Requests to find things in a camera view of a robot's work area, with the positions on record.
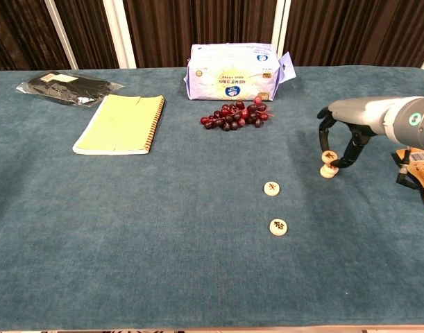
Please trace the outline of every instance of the bunch of grapes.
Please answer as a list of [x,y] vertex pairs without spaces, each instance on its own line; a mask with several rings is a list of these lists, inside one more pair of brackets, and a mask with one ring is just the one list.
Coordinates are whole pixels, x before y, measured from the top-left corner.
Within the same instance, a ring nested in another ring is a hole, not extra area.
[[253,100],[253,104],[247,108],[243,101],[237,101],[230,105],[224,104],[221,110],[216,110],[208,117],[202,117],[201,124],[208,130],[219,127],[228,132],[244,127],[246,124],[253,124],[259,128],[264,121],[269,120],[269,117],[273,117],[273,114],[269,113],[267,105],[257,96]]

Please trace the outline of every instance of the yellow notebook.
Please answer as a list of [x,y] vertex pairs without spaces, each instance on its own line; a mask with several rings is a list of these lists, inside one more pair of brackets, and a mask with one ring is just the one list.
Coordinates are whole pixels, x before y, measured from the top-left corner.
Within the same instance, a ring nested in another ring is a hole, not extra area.
[[104,97],[73,151],[83,155],[133,155],[150,151],[164,97]]

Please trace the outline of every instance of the black item in plastic bag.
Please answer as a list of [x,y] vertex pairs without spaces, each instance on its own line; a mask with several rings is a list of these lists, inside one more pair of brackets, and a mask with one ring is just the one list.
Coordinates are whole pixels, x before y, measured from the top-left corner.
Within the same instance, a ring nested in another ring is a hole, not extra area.
[[63,74],[49,71],[21,83],[17,90],[26,94],[39,94],[65,105],[90,107],[123,85],[80,74]]

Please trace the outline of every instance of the table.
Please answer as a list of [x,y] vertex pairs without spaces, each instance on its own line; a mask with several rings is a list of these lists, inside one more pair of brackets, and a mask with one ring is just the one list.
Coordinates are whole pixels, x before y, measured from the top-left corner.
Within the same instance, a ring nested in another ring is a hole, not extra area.
[[[299,67],[261,129],[199,125],[183,68],[79,71],[167,100],[148,155],[71,148],[94,114],[20,94],[0,71],[0,330],[424,325],[424,205],[374,137],[326,180],[317,112],[424,95],[424,71]],[[350,137],[330,135],[341,153]],[[263,193],[265,182],[282,186]],[[287,221],[283,237],[272,219]]]

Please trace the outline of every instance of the curtain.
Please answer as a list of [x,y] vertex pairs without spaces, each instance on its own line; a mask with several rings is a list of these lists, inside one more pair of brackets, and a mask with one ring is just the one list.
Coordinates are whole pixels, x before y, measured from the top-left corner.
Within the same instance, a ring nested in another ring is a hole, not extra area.
[[69,68],[43,1],[0,0],[0,70]]
[[55,3],[79,68],[119,68],[102,0]]
[[276,0],[124,0],[138,67],[184,67],[192,44],[270,43]]
[[424,0],[293,0],[286,51],[296,66],[421,67]]

